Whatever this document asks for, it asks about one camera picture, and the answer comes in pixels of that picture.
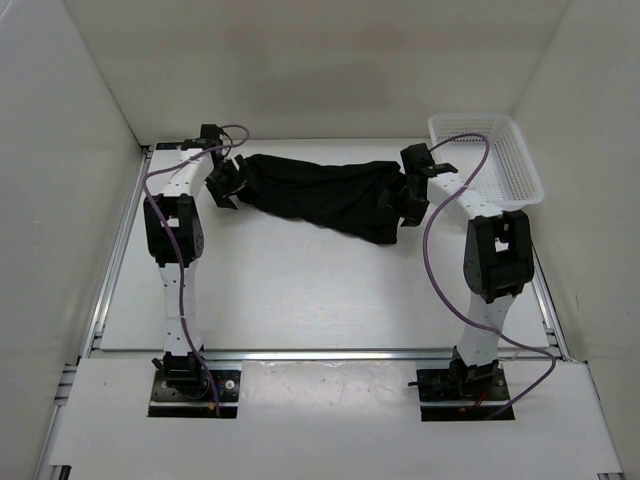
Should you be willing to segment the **black shorts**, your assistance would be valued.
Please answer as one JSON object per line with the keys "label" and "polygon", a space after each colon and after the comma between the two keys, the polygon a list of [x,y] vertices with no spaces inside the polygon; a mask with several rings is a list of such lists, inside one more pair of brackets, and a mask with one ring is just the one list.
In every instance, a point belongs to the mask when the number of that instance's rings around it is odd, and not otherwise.
{"label": "black shorts", "polygon": [[252,181],[237,198],[265,213],[360,238],[397,243],[399,214],[378,205],[400,174],[393,161],[319,165],[265,154],[246,158]]}

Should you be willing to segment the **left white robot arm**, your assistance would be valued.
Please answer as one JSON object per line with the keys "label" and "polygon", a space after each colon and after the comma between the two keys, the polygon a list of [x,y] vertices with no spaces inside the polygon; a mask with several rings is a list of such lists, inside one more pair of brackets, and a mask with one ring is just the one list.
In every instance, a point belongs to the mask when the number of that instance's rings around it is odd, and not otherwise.
{"label": "left white robot arm", "polygon": [[147,172],[142,183],[147,248],[164,291],[165,346],[154,364],[168,387],[211,409],[219,403],[219,389],[196,326],[196,270],[205,246],[197,197],[213,175],[222,183],[215,197],[231,204],[229,195],[244,181],[228,154],[248,139],[244,126],[203,124],[198,137],[179,144],[176,164]]}

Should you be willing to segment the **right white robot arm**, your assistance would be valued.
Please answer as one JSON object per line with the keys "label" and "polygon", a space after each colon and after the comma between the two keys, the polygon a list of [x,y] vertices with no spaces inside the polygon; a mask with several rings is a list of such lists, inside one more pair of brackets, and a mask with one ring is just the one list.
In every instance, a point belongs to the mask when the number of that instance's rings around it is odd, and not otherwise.
{"label": "right white robot arm", "polygon": [[449,387],[470,400],[497,377],[498,343],[507,313],[534,274],[530,223],[521,210],[507,211],[470,188],[449,163],[438,164],[424,143],[400,152],[404,171],[386,187],[379,204],[395,210],[404,226],[416,226],[429,205],[465,234],[462,272],[470,302],[456,315],[463,334],[449,364]]}

